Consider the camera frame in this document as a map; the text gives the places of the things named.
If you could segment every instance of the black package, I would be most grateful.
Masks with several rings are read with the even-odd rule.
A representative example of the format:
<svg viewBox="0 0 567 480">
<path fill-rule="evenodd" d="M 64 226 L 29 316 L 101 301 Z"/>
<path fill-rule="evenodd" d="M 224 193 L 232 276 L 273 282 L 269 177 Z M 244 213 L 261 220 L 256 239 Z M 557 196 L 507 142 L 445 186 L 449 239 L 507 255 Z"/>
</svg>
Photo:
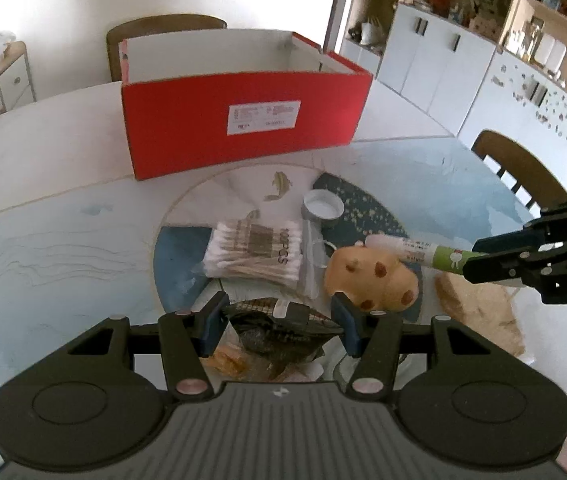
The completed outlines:
<svg viewBox="0 0 567 480">
<path fill-rule="evenodd" d="M 241 345 L 268 359 L 271 376 L 311 356 L 343 329 L 308 305 L 277 298 L 240 301 L 223 308 Z"/>
</svg>

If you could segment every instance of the wooden chair back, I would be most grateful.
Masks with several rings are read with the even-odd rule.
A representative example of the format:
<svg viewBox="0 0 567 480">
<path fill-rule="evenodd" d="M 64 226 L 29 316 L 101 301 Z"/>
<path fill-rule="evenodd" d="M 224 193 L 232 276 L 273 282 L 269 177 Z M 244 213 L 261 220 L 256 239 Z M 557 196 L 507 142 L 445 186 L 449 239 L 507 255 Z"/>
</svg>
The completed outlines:
<svg viewBox="0 0 567 480">
<path fill-rule="evenodd" d="M 112 80 L 121 81 L 119 43 L 123 40 L 162 34 L 164 32 L 227 27 L 228 23 L 223 20 L 204 14 L 164 14 L 163 16 L 148 16 L 132 20 L 131 22 L 121 23 L 121 25 L 117 25 L 109 30 L 105 37 Z"/>
<path fill-rule="evenodd" d="M 534 203 L 540 207 L 551 207 L 567 200 L 567 192 L 559 181 L 537 160 L 537 158 L 513 140 L 496 132 L 485 130 L 477 137 L 472 151 L 484 160 L 493 158 L 501 169 L 501 178 L 507 171 L 516 180 L 512 192 L 524 188 L 532 199 L 526 204 L 530 209 Z"/>
</svg>

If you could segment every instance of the food wrapper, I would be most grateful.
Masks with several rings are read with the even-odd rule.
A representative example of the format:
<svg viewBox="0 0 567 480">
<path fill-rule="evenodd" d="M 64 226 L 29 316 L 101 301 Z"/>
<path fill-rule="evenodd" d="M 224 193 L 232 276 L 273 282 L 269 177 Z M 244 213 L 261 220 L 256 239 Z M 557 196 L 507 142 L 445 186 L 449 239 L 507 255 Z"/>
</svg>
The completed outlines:
<svg viewBox="0 0 567 480">
<path fill-rule="evenodd" d="M 437 276 L 435 285 L 446 314 L 515 357 L 525 352 L 505 287 L 496 283 L 473 285 L 449 272 Z"/>
<path fill-rule="evenodd" d="M 246 351 L 269 361 L 268 379 L 289 364 L 312 359 L 343 329 L 329 317 L 301 303 L 262 298 L 223 308 Z"/>
</svg>

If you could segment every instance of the stuffed toy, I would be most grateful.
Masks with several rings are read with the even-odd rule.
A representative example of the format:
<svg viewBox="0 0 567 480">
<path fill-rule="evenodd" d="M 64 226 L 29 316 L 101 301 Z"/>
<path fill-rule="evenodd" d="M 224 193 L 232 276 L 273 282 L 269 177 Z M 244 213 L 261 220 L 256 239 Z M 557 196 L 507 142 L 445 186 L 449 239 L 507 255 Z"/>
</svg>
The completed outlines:
<svg viewBox="0 0 567 480">
<path fill-rule="evenodd" d="M 401 312 L 419 296 L 419 280 L 397 256 L 383 249 L 353 246 L 335 251 L 324 278 L 326 292 L 343 292 L 365 312 Z"/>
</svg>

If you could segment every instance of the bread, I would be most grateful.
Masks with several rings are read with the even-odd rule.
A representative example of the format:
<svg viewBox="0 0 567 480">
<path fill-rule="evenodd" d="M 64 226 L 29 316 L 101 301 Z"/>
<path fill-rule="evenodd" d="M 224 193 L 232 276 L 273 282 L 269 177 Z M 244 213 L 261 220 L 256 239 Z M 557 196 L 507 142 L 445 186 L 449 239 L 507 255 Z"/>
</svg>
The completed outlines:
<svg viewBox="0 0 567 480">
<path fill-rule="evenodd" d="M 201 359 L 201 363 L 231 379 L 240 379 L 248 369 L 245 352 L 231 344 L 218 345 L 212 357 Z"/>
<path fill-rule="evenodd" d="M 443 272 L 435 279 L 443 311 L 513 356 L 525 352 L 523 338 L 505 287 L 474 285 L 463 276 Z"/>
</svg>

